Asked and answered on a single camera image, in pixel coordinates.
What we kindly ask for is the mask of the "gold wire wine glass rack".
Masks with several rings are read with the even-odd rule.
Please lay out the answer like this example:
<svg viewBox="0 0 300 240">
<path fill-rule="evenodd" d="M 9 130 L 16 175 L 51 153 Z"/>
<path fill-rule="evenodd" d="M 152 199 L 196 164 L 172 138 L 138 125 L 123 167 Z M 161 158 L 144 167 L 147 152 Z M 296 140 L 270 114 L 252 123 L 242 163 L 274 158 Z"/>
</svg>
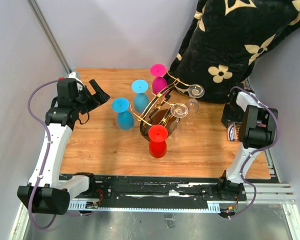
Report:
<svg viewBox="0 0 300 240">
<path fill-rule="evenodd" d="M 179 78 L 172 76 L 168 70 L 166 71 L 166 75 L 173 79 L 172 83 L 167 83 L 167 87 L 158 94 L 154 94 L 152 92 L 154 97 L 152 100 L 149 100 L 149 104 L 143 113 L 138 113 L 135 110 L 134 105 L 130 107 L 131 113 L 135 115 L 137 120 L 140 122 L 140 133 L 147 141 L 150 141 L 148 132 L 152 126 L 162 125 L 165 128 L 170 127 L 172 120 L 176 119 L 170 112 L 170 108 L 174 104 L 169 102 L 171 91 L 176 88 L 178 84 L 185 86 L 186 90 L 188 90 L 190 86 L 189 84 L 182 82 Z"/>
</svg>

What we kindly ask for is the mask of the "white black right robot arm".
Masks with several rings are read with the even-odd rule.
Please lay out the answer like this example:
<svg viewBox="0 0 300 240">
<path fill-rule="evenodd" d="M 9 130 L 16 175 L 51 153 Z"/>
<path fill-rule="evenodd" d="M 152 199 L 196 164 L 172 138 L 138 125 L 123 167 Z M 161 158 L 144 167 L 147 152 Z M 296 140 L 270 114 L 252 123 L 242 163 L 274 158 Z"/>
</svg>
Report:
<svg viewBox="0 0 300 240">
<path fill-rule="evenodd" d="M 225 127 L 240 121 L 238 152 L 228 169 L 218 180 L 217 196 L 222 200 L 239 199 L 246 174 L 260 152 L 271 148 L 279 137 L 276 108 L 263 104 L 252 90 L 234 86 L 224 105 L 221 122 Z"/>
</svg>

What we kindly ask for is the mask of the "magenta plastic wine glass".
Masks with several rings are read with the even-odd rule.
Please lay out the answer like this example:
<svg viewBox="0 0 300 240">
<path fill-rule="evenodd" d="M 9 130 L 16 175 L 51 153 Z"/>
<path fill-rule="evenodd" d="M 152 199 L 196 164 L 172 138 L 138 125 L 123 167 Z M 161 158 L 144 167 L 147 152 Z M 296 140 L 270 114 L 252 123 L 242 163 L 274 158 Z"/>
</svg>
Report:
<svg viewBox="0 0 300 240">
<path fill-rule="evenodd" d="M 158 94 L 165 87 L 167 87 L 167 81 L 164 79 L 167 69 L 163 64 L 157 63 L 150 68 L 150 73 L 154 76 L 152 81 L 152 92 Z"/>
</svg>

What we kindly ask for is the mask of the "maroon t-shirt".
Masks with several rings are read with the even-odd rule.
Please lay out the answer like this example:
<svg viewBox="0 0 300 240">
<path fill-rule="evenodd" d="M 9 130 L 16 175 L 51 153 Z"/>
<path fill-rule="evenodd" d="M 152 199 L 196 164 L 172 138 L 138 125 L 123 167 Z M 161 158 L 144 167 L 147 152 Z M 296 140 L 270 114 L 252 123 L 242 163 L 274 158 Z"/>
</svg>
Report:
<svg viewBox="0 0 300 240">
<path fill-rule="evenodd" d="M 239 142 L 239 132 L 241 128 L 241 122 L 228 121 L 227 122 L 227 140 L 230 142 Z"/>
</svg>

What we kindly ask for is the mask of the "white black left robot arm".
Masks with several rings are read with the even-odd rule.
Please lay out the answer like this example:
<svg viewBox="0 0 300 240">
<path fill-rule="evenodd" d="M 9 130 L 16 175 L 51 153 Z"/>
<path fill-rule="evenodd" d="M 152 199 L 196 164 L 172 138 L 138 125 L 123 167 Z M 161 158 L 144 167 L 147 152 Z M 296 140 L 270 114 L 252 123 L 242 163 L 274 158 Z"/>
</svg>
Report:
<svg viewBox="0 0 300 240">
<path fill-rule="evenodd" d="M 75 124 L 81 122 L 80 115 L 89 115 L 110 99 L 94 79 L 89 83 L 94 94 L 77 77 L 55 80 L 57 95 L 45 120 L 34 116 L 44 127 L 44 141 L 27 185 L 17 190 L 17 197 L 31 214 L 64 215 L 72 199 L 79 195 L 91 198 L 97 193 L 93 173 L 77 172 L 65 182 L 59 181 L 66 146 Z"/>
</svg>

